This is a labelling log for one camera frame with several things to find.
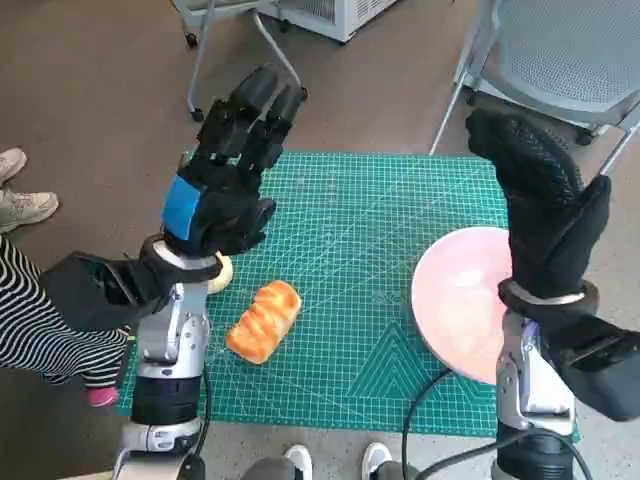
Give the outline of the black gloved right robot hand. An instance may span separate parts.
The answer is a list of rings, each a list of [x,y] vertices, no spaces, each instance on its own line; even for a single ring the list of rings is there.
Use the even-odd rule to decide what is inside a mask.
[[[578,293],[609,219],[611,179],[583,183],[564,143],[524,116],[477,109],[465,126],[506,199],[513,281],[540,299]]]

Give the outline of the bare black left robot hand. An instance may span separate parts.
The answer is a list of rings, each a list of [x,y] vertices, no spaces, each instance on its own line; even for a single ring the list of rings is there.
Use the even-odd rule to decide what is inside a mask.
[[[236,255],[264,240],[276,203],[260,194],[262,175],[281,156],[306,98],[305,88],[280,87],[276,70],[260,66],[212,104],[166,196],[163,236],[174,251]]]

